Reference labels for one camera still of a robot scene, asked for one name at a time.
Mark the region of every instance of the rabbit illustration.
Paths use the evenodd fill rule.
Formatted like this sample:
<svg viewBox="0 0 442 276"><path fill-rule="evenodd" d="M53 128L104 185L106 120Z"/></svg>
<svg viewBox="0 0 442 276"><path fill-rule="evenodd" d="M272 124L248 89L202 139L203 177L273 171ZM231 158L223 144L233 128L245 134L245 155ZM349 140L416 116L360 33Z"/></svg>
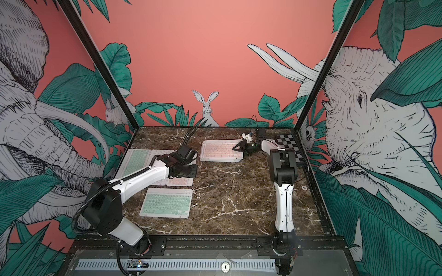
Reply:
<svg viewBox="0 0 442 276"><path fill-rule="evenodd" d="M124 88L119 87L119 90L124 98L130 95L130 92ZM132 113L136 112L135 107L130 102L126 101L126 104ZM106 100L106 122L113 122L114 127L119 124L128 124L127 117L113 94L110 95L110 101L109 99Z"/></svg>
<svg viewBox="0 0 442 276"><path fill-rule="evenodd" d="M207 120L207 122L204 124L204 126L219 126L215 120L212 118L212 109L210 108L210 102L213 101L218 96L218 91L212 92L207 99L207 102L204 100L204 97L195 90L192 90L192 92L195 95L195 98L202 103L202 117L203 120L201 122L204 122Z"/></svg>

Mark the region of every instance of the green keyboard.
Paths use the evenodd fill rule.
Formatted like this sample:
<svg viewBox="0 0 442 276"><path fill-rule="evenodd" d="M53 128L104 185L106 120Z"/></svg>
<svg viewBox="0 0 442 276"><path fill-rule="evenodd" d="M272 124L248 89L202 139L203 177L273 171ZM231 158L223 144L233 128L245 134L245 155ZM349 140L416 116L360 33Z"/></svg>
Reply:
<svg viewBox="0 0 442 276"><path fill-rule="evenodd" d="M140 216L187 218L191 201L191 189L149 188Z"/></svg>

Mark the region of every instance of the checkerboard pattern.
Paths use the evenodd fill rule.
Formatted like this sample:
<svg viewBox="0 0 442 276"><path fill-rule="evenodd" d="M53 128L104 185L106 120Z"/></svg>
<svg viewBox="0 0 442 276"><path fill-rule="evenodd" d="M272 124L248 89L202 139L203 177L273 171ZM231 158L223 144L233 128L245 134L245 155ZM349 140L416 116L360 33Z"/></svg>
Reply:
<svg viewBox="0 0 442 276"><path fill-rule="evenodd" d="M305 159L302 156L301 151L296 145L295 139L291 134L277 135L275 136L275 141L281 147L292 148L295 150L297 166L306 165Z"/></svg>

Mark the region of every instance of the elephant eye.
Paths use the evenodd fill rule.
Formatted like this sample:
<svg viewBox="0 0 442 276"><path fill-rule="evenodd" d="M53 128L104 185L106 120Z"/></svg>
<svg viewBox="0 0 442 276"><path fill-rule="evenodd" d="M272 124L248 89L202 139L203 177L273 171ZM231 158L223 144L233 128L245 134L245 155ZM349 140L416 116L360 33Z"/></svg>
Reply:
<svg viewBox="0 0 442 276"><path fill-rule="evenodd" d="M359 94L359 96L358 96L358 103L359 103L359 106L362 108L362 95L361 94Z"/></svg>

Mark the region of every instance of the tropical leaf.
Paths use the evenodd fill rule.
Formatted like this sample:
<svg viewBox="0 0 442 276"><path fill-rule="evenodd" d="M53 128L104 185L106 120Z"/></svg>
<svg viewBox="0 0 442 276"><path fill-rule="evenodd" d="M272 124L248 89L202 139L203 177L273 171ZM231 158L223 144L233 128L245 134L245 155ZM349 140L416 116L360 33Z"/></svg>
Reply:
<svg viewBox="0 0 442 276"><path fill-rule="evenodd" d="M442 99L442 39L402 62L376 89L381 98L399 106Z"/></svg>
<svg viewBox="0 0 442 276"><path fill-rule="evenodd" d="M173 126L173 125L167 123L165 120L163 120L163 119L161 119L161 118L158 118L158 117L155 116L155 115L152 115L152 114L147 113L147 116L151 117L153 120L159 122L159 123L162 124L162 125L165 125L165 126Z"/></svg>
<svg viewBox="0 0 442 276"><path fill-rule="evenodd" d="M321 118L322 113L324 113L324 110L325 110L324 107L322 107L322 108L319 110L318 114L316 114L315 118L313 119L311 125L315 124L315 123Z"/></svg>
<svg viewBox="0 0 442 276"><path fill-rule="evenodd" d="M312 158L312 159L316 159L316 160L327 160L326 157L324 157L324 155L319 154L319 153L311 153L311 152L307 152L307 155Z"/></svg>
<svg viewBox="0 0 442 276"><path fill-rule="evenodd" d="M279 121L279 120L282 120L282 119L285 119L285 118L288 117L288 116L286 116L286 115L287 115L289 112L290 112L290 110L286 110L286 111L282 111L282 112L275 113L275 114L273 114L273 115L271 116L271 119L274 120L275 122L277 122L277 121Z"/></svg>
<svg viewBox="0 0 442 276"><path fill-rule="evenodd" d="M272 128L285 128L292 129L295 125L293 124L293 119L279 121L273 124Z"/></svg>
<svg viewBox="0 0 442 276"><path fill-rule="evenodd" d="M341 26L341 22L344 19L344 16L347 12L348 5L350 5L351 0L336 0L333 5L333 33L339 30ZM373 0L365 0L364 4L362 4L361 10L356 17L355 23L361 19L367 9L370 7Z"/></svg>
<svg viewBox="0 0 442 276"><path fill-rule="evenodd" d="M340 185L336 178L320 170L315 177L336 232L348 244L354 242L360 219L363 267L369 274L442 274L442 249L387 203L363 188Z"/></svg>
<svg viewBox="0 0 442 276"><path fill-rule="evenodd" d="M91 0L92 4L101 12L104 17L109 21L109 13L107 12L106 1L105 0Z"/></svg>
<svg viewBox="0 0 442 276"><path fill-rule="evenodd" d="M72 219L70 217L61 215L56 217L55 220L60 223L58 229L60 229L61 232L65 233L67 238L73 239L77 237L77 234L72 231Z"/></svg>
<svg viewBox="0 0 442 276"><path fill-rule="evenodd" d="M315 117L315 112L316 112L316 102L317 102L317 98L315 98L315 100L313 101L313 104L312 104L312 110L310 113L310 125L313 125L313 118Z"/></svg>
<svg viewBox="0 0 442 276"><path fill-rule="evenodd" d="M233 121L230 121L226 124L224 124L227 127L230 128L268 128L269 127L269 123L268 122L257 122L253 119L250 118L238 118L235 119Z"/></svg>
<svg viewBox="0 0 442 276"><path fill-rule="evenodd" d="M258 104L258 113L261 117L271 120L273 114L280 112L280 106L277 99L269 97L266 94L261 98Z"/></svg>
<svg viewBox="0 0 442 276"><path fill-rule="evenodd" d="M384 1L377 23L377 38L386 56L396 61L405 33L405 3Z"/></svg>
<svg viewBox="0 0 442 276"><path fill-rule="evenodd" d="M181 105L175 113L175 126L178 126L178 123L181 123L183 119L184 119L184 108L183 105Z"/></svg>
<svg viewBox="0 0 442 276"><path fill-rule="evenodd" d="M288 106L284 107L284 109L282 111L288 110L289 113L287 113L283 119L292 116L293 114L298 112L301 108L303 108L308 97L309 97L308 95L301 96L301 97L297 98L296 100L294 100L293 102L291 102L290 104L288 104Z"/></svg>
<svg viewBox="0 0 442 276"><path fill-rule="evenodd" d="M0 181L0 233L26 213L52 187L63 183L48 174L40 174L17 181Z"/></svg>
<svg viewBox="0 0 442 276"><path fill-rule="evenodd" d="M320 145L326 145L327 141L326 140L316 140L315 143L313 144L313 146L320 146Z"/></svg>
<svg viewBox="0 0 442 276"><path fill-rule="evenodd" d="M125 147L125 144L123 144L123 142L118 141L119 135L125 135L125 137L127 137L127 135L130 135L132 137L132 135L129 132L126 132L125 130L121 131L121 128L116 129L116 128L114 128L114 123L112 123L112 122L108 123L105 120L98 118L97 116L92 117L89 114L78 114L77 116L82 118L83 120L85 120L89 124L91 124L94 128L96 128L101 133L101 135L104 137L104 139L109 147L112 147L115 145ZM98 140L92 134L87 132L86 130L82 129L79 126L72 125L69 123L63 122L63 124L65 125L66 129L68 129L69 131L71 131L74 134L75 137L81 138L84 141L91 140L94 145L97 145Z"/></svg>
<svg viewBox="0 0 442 276"><path fill-rule="evenodd" d="M411 145L405 138L403 138L399 133L395 132L404 142L406 142L410 148L419 156L419 158L422 160L422 162L425 164L425 167L430 171L433 178L436 180L439 187L442 189L442 177L441 175L433 168L433 166L416 150L416 148Z"/></svg>
<svg viewBox="0 0 442 276"><path fill-rule="evenodd" d="M135 117L135 120L137 121L138 126L144 126L144 120L141 118L141 114L134 113L133 116Z"/></svg>
<svg viewBox="0 0 442 276"><path fill-rule="evenodd" d="M46 86L38 100L70 113L83 113L99 96L94 71L74 63Z"/></svg>
<svg viewBox="0 0 442 276"><path fill-rule="evenodd" d="M95 3L104 3L104 0L91 0L91 2L97 7ZM130 55L127 51L127 46L124 44L110 43L100 51L100 53L118 87L130 91L130 87L132 86L132 76L129 68L126 67L126 65L130 63ZM111 100L111 91L97 68L95 68L95 76L98 80L103 102L106 103L108 99Z"/></svg>
<svg viewBox="0 0 442 276"><path fill-rule="evenodd" d="M162 106L162 107L163 107L164 115L166 116L167 121L169 122L169 124L174 125L173 120L172 120L172 116L170 116L169 111L167 111L167 109L165 109L164 106Z"/></svg>
<svg viewBox="0 0 442 276"><path fill-rule="evenodd" d="M420 1L405 3L405 29L411 30L423 25L442 26L442 0L433 1L425 7L420 5Z"/></svg>
<svg viewBox="0 0 442 276"><path fill-rule="evenodd" d="M0 276L23 275L32 264L48 227L49 225L46 225L38 231L9 258L0 269Z"/></svg>
<svg viewBox="0 0 442 276"><path fill-rule="evenodd" d="M315 151L315 152L322 152L328 155L328 152L326 152L325 150L323 150L320 147L312 147L311 151Z"/></svg>

